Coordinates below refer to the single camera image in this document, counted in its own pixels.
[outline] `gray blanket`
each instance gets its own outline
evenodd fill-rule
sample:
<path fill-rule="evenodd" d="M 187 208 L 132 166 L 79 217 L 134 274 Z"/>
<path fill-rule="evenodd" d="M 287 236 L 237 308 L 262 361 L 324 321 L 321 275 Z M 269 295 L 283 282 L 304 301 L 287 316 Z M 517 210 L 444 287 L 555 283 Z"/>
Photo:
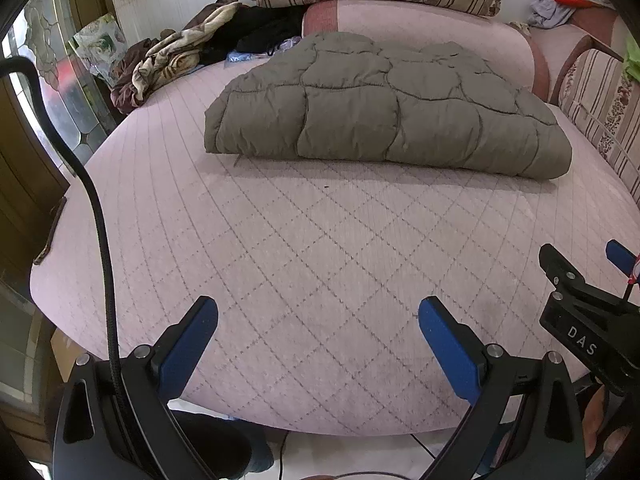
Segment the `gray blanket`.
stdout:
<path fill-rule="evenodd" d="M 529 178 L 572 150 L 547 106 L 456 43 L 414 50 L 309 36 L 234 79 L 206 112 L 209 153 L 388 160 Z"/>

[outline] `pile of clothes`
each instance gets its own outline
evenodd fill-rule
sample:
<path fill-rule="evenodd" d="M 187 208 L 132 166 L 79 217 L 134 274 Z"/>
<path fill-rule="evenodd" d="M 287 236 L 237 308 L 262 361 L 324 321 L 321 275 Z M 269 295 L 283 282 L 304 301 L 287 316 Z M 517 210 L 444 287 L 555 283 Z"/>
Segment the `pile of clothes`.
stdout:
<path fill-rule="evenodd" d="M 155 90 L 200 67 L 223 61 L 230 52 L 273 54 L 302 34 L 306 6 L 267 9 L 238 0 L 204 7 L 183 30 L 164 30 L 127 50 L 114 72 L 113 105 L 123 114 L 141 106 Z"/>
<path fill-rule="evenodd" d="M 535 0 L 527 23 L 538 28 L 554 28 L 566 23 L 576 9 L 596 6 L 613 9 L 609 0 Z"/>

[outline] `cardboard box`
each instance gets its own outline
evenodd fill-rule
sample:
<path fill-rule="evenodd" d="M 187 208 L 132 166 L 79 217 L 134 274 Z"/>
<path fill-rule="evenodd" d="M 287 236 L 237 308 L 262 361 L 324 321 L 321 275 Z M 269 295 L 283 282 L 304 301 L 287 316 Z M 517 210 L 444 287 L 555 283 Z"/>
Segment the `cardboard box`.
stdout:
<path fill-rule="evenodd" d="M 58 363 L 60 375 L 65 383 L 69 380 L 71 369 L 74 367 L 76 358 L 86 352 L 79 344 L 76 344 L 66 336 L 59 328 L 51 336 L 51 348 Z"/>

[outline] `silver bolt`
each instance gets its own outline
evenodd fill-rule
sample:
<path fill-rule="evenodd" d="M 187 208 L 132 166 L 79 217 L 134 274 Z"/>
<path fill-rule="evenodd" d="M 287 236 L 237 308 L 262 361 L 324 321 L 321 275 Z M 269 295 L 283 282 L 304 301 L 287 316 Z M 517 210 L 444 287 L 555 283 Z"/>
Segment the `silver bolt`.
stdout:
<path fill-rule="evenodd" d="M 497 344 L 491 344 L 486 348 L 486 352 L 491 356 L 491 357 L 502 357 L 504 354 L 504 350 L 502 349 L 502 347 L 500 345 Z"/>
<path fill-rule="evenodd" d="M 149 345 L 140 345 L 136 346 L 133 351 L 133 355 L 135 355 L 138 359 L 144 359 L 151 353 L 151 346 Z"/>
<path fill-rule="evenodd" d="M 562 356 L 558 352 L 552 351 L 546 356 L 549 357 L 549 360 L 555 365 L 559 365 L 562 362 Z"/>
<path fill-rule="evenodd" d="M 76 364 L 78 366 L 84 366 L 85 364 L 87 364 L 89 362 L 89 354 L 80 354 L 77 358 L 76 358 Z"/>

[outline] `gray cloth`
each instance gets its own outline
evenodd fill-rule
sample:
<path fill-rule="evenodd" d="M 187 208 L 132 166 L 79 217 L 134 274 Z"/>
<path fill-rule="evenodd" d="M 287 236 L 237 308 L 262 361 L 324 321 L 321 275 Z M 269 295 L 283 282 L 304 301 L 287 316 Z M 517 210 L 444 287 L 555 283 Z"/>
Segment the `gray cloth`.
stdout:
<path fill-rule="evenodd" d="M 537 28 L 554 28 L 569 21 L 574 7 L 559 4 L 555 0 L 535 0 L 531 3 L 532 13 L 527 23 Z"/>
<path fill-rule="evenodd" d="M 388 160 L 530 178 L 565 174 L 551 110 L 456 43 L 415 50 L 321 32 L 234 79 L 206 111 L 209 153 Z"/>

